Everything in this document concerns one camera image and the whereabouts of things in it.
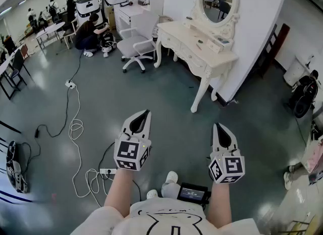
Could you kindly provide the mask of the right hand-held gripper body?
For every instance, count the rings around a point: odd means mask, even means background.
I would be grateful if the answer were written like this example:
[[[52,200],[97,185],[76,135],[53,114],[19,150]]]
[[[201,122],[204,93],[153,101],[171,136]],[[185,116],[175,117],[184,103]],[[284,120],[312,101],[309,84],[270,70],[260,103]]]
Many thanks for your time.
[[[208,169],[216,184],[235,183],[245,175],[245,161],[239,149],[212,152]]]

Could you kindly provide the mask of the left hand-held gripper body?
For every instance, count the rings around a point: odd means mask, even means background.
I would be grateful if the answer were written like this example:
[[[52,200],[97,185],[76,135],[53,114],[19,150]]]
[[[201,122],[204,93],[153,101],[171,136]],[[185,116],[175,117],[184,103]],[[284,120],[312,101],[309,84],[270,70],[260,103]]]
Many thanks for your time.
[[[140,171],[151,149],[151,141],[121,133],[115,140],[114,160],[117,168]]]

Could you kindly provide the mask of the white vanity dressing table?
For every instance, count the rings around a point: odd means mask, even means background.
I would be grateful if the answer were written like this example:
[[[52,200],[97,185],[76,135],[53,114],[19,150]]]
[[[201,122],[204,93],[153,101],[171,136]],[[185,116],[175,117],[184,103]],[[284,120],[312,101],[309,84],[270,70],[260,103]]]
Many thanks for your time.
[[[211,99],[215,101],[216,93],[221,85],[226,81],[232,64],[238,56],[232,51],[222,51],[215,53],[206,45],[207,36],[198,30],[188,26],[188,22],[172,21],[158,24],[158,38],[156,42],[157,62],[154,67],[160,66],[162,55],[161,47],[164,46],[173,50],[174,57],[178,57],[186,62],[190,72],[201,78],[200,86],[191,112],[195,113],[198,104],[209,87],[211,79],[219,77],[218,85],[213,88]]]

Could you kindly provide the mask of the person's left forearm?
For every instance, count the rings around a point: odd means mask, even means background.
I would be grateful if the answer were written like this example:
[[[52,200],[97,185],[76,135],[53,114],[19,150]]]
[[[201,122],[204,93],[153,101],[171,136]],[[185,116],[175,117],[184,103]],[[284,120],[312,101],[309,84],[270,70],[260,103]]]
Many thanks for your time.
[[[115,208],[123,217],[130,213],[133,174],[131,170],[117,169],[104,202],[105,207]]]

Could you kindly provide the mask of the person's right forearm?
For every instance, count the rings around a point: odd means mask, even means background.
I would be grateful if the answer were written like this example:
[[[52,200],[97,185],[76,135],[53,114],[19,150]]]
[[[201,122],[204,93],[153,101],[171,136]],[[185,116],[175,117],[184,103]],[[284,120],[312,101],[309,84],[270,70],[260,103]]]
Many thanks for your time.
[[[227,183],[212,184],[206,219],[216,228],[221,228],[232,222],[230,205],[230,190]]]

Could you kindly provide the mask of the black display device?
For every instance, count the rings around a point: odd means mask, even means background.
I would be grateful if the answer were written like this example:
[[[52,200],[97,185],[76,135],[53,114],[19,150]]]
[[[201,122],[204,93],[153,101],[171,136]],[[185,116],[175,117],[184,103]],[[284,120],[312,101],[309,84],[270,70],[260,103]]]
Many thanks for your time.
[[[182,183],[177,199],[184,202],[202,204],[208,195],[208,188],[189,183]]]

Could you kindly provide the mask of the person's right white shoe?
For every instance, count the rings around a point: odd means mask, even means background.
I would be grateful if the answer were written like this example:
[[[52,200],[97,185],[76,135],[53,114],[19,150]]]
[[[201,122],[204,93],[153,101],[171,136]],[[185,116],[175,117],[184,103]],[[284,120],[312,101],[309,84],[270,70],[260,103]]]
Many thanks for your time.
[[[176,172],[174,171],[170,171],[168,174],[167,174],[167,178],[166,178],[166,184],[171,184],[171,183],[174,183],[176,184],[178,182],[178,175]]]

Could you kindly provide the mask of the person's grey trousers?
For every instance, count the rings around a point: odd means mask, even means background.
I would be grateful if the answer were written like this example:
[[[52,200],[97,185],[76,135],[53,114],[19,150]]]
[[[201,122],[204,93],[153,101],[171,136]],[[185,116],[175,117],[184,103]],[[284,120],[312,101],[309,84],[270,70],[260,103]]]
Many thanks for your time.
[[[177,199],[181,186],[177,183],[164,183],[161,187],[163,198]]]

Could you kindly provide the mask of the person's white printed T-shirt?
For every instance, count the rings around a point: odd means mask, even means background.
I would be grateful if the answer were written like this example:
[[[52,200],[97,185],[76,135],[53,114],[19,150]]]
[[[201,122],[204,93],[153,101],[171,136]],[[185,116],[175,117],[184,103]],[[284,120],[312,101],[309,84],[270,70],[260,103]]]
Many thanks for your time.
[[[71,235],[261,235],[253,219],[221,228],[209,221],[199,205],[170,198],[135,203],[123,217],[111,206],[93,211]]]

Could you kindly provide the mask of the white grey office chair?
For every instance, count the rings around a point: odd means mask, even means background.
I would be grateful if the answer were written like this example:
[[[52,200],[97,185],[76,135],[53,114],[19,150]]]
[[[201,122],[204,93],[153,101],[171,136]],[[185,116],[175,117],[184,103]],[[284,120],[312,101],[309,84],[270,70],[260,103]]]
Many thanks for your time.
[[[159,21],[159,15],[151,11],[143,11],[131,19],[131,28],[120,31],[121,41],[117,43],[118,50],[122,53],[121,60],[128,60],[123,66],[123,72],[134,62],[138,63],[141,73],[145,73],[142,59],[153,60],[154,56],[149,53],[156,51],[156,44],[153,40],[153,31]]]

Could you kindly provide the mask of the black white backpack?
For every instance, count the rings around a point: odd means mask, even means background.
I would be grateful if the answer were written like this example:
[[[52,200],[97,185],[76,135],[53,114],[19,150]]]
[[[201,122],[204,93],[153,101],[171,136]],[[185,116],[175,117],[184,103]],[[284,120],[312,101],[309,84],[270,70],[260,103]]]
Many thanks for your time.
[[[107,58],[109,53],[116,49],[117,43],[112,33],[105,32],[100,36],[100,47],[104,58]]]

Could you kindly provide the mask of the white round cabinet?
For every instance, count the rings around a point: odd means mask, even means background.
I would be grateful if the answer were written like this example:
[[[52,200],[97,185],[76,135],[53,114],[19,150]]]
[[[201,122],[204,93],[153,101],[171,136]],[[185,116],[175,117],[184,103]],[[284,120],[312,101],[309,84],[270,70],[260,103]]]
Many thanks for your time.
[[[294,84],[299,80],[303,73],[304,66],[302,62],[298,59],[298,57],[295,56],[292,64],[284,74],[283,78],[289,86],[294,86]]]

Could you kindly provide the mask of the black patterned equipment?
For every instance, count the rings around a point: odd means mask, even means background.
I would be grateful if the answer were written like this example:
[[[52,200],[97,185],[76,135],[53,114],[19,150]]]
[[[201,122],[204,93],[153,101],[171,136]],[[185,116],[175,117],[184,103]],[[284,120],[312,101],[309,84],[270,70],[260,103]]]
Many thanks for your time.
[[[6,155],[6,172],[13,188],[22,194],[28,192],[28,185],[22,175],[21,165],[18,162],[18,150],[16,142],[10,141]]]

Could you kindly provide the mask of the white oval table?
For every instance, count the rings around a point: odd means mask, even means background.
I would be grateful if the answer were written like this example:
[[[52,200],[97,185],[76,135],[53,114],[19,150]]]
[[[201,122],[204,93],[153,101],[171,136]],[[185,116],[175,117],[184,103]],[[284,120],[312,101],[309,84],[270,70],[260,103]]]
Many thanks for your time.
[[[57,40],[61,40],[58,30],[62,29],[65,22],[55,23],[47,28],[44,28],[43,30],[39,31],[36,35],[36,41],[38,43],[38,46],[41,50],[45,48],[45,43],[48,40],[51,40],[53,38],[56,38]]]

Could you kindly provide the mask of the black metal chair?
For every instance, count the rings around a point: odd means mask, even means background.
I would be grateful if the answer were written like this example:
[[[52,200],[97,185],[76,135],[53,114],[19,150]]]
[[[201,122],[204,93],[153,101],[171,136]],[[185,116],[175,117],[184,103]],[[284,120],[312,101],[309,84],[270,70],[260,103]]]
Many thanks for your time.
[[[25,62],[25,59],[22,56],[21,50],[17,49],[17,51],[13,56],[12,64],[10,65],[12,72],[8,75],[10,81],[14,84],[14,87],[19,88],[19,85],[22,82],[25,85],[27,84],[20,74],[22,68],[25,68],[25,70],[29,74],[27,68],[24,66],[24,62]]]

